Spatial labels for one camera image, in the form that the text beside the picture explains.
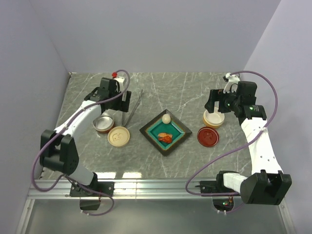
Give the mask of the metal tongs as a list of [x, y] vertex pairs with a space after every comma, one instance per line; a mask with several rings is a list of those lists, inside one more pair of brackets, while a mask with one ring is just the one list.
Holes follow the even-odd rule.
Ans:
[[142, 95], [143, 95], [143, 89], [140, 90], [139, 92], [139, 96], [138, 96], [138, 99], [130, 113], [130, 115], [128, 116], [127, 119], [125, 119], [126, 117], [126, 114], [124, 112], [122, 112], [122, 117], [121, 117], [121, 126], [122, 127], [127, 127], [127, 125], [129, 124], [130, 120], [132, 119], [136, 109], [138, 108], [138, 106], [140, 105], [140, 102], [141, 102], [141, 98], [142, 98]]

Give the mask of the white egg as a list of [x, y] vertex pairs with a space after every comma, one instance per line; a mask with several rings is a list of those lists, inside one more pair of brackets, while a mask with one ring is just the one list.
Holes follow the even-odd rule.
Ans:
[[162, 116], [162, 122], [164, 124], [169, 124], [171, 122], [171, 116], [169, 114], [164, 114]]

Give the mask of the salmon piece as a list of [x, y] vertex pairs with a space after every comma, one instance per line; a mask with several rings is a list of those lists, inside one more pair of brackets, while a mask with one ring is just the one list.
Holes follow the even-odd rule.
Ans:
[[159, 133], [159, 134], [158, 134], [158, 137], [160, 137], [160, 138], [164, 138], [164, 137], [170, 137], [170, 138], [172, 138], [173, 135], [172, 135], [172, 134], [169, 134], [169, 133]]

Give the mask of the red fried chicken piece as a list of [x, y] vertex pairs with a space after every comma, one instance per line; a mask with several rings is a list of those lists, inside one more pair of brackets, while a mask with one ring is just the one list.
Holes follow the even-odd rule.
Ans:
[[173, 141], [170, 136], [159, 137], [158, 140], [166, 144], [170, 144]]

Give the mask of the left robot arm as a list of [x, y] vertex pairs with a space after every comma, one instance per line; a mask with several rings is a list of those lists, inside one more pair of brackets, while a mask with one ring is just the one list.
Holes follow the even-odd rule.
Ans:
[[74, 181], [87, 196], [98, 192], [98, 176], [79, 160], [76, 141], [93, 120], [106, 110], [128, 112], [130, 77], [102, 78], [100, 85], [87, 94], [80, 107], [54, 130], [45, 130], [35, 162]]

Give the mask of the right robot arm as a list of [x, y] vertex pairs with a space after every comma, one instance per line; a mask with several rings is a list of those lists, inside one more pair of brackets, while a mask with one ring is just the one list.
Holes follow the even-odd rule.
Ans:
[[236, 172], [220, 171], [216, 191], [226, 195], [233, 190], [245, 204], [279, 205], [289, 190], [292, 179], [283, 173], [277, 162], [267, 130], [268, 120], [262, 105], [257, 105], [257, 84], [238, 81], [224, 89], [212, 89], [205, 109], [212, 113], [219, 103], [221, 113], [234, 112], [249, 148], [252, 174], [245, 177]]

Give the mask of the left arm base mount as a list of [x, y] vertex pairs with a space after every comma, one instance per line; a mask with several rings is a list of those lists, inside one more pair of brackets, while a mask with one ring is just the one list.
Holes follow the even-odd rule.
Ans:
[[70, 197], [80, 198], [79, 206], [82, 211], [97, 211], [101, 204], [102, 194], [110, 197], [114, 193], [114, 182], [96, 182], [94, 185], [83, 187], [79, 184], [72, 184]]

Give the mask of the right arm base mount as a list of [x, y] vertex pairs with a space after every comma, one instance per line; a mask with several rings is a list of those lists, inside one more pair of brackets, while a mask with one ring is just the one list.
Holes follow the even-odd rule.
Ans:
[[213, 195], [213, 206], [217, 213], [224, 215], [233, 213], [243, 207], [243, 203], [236, 204], [234, 197], [238, 196], [237, 192], [232, 189], [226, 188], [221, 182], [216, 180], [202, 180], [197, 185], [200, 189], [200, 194]]

